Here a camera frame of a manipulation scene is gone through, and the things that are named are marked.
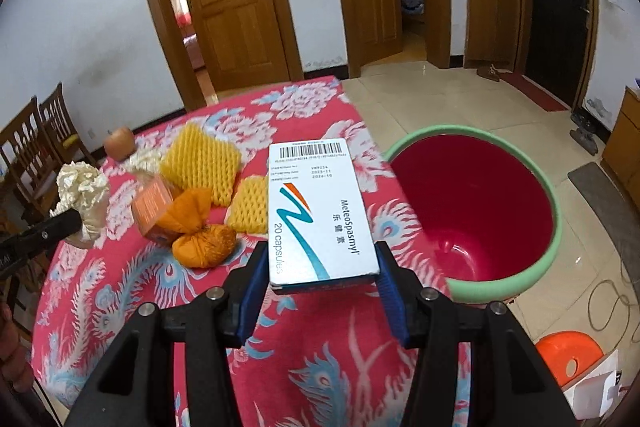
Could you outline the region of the person's left hand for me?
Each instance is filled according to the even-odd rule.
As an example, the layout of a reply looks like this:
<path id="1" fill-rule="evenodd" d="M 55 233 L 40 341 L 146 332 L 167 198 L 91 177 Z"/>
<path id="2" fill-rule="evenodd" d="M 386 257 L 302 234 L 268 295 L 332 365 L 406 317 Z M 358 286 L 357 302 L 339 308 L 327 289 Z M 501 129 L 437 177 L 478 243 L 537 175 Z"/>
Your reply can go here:
<path id="1" fill-rule="evenodd" d="M 34 383 L 34 372 L 27 362 L 26 349 L 13 322 L 10 308 L 1 303 L 0 336 L 1 376 L 17 391 L 29 391 Z"/>

